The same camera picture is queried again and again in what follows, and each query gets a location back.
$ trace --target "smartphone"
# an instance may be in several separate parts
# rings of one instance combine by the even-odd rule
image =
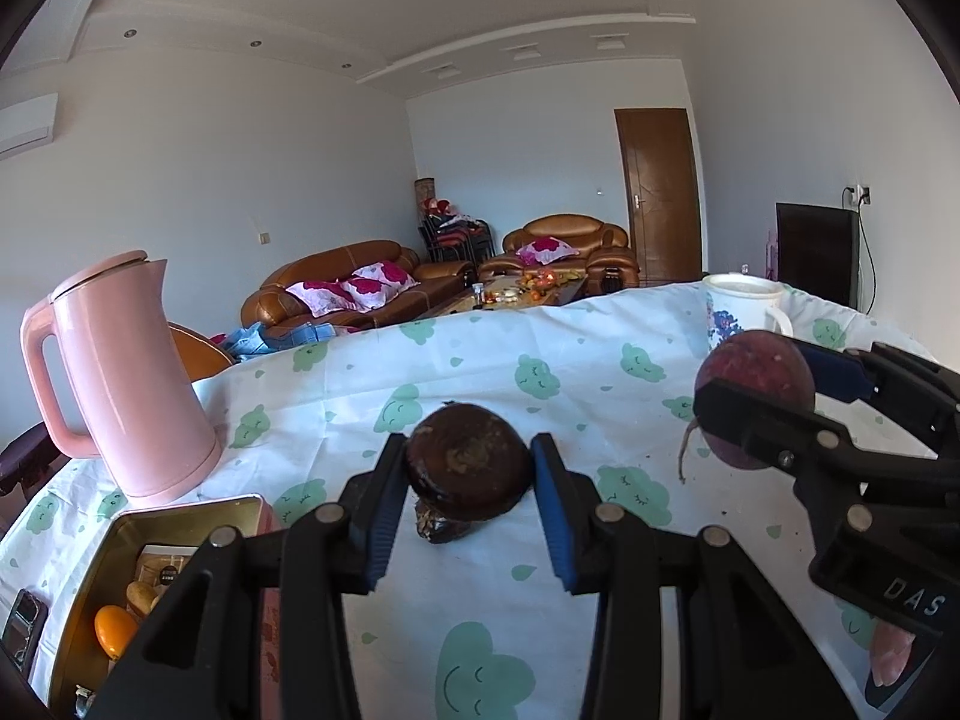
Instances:
[[[34,664],[37,643],[40,642],[40,632],[46,620],[47,605],[40,598],[27,590],[16,594],[16,603],[7,618],[0,641],[24,677],[30,676],[30,667]]]

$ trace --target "pink bottle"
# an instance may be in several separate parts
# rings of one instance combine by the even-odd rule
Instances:
[[[50,437],[102,457],[134,507],[161,506],[216,466],[220,443],[181,362],[160,293],[167,261],[128,251],[80,271],[23,317],[20,345]],[[56,336],[90,435],[71,431],[42,344]]]

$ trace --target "radish root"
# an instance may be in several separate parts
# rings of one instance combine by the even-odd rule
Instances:
[[[680,454],[677,456],[677,474],[680,476],[680,484],[682,485],[686,484],[686,477],[683,475],[683,455],[686,454],[686,447],[690,443],[690,436],[698,427],[700,427],[700,423],[695,416],[690,420],[690,424],[686,426],[686,430],[683,431],[683,440],[680,442]]]

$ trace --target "kettle handle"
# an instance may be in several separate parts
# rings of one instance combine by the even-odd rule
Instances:
[[[100,450],[90,436],[74,433],[67,427],[64,413],[56,402],[53,382],[47,362],[43,359],[43,340],[54,333],[54,312],[49,298],[40,300],[23,314],[20,326],[20,348],[27,364],[27,375],[37,396],[40,414],[56,448],[70,458],[97,458]]]

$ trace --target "brown leather sofa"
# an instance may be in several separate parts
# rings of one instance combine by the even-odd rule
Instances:
[[[240,322],[243,327],[263,322],[271,328],[271,334],[310,322],[313,320],[310,310],[301,300],[290,295],[287,287],[299,281],[337,281],[349,277],[358,268],[384,260],[397,263],[421,283],[397,295],[383,308],[368,314],[337,311],[324,317],[324,322],[361,330],[409,322],[461,293],[473,280],[473,266],[468,262],[422,265],[414,250],[396,242],[363,241],[311,254],[274,271],[260,289],[244,301]]]
[[[608,268],[619,271],[624,287],[640,286],[640,266],[637,255],[629,248],[630,238],[626,230],[581,214],[535,218],[522,229],[507,234],[503,239],[504,253],[483,263],[480,277],[489,279],[499,274],[529,271],[530,268],[514,252],[537,238],[548,236],[559,238],[580,251],[579,256],[557,260],[552,266],[562,271],[579,271],[587,276],[588,295],[600,295],[600,282]]]

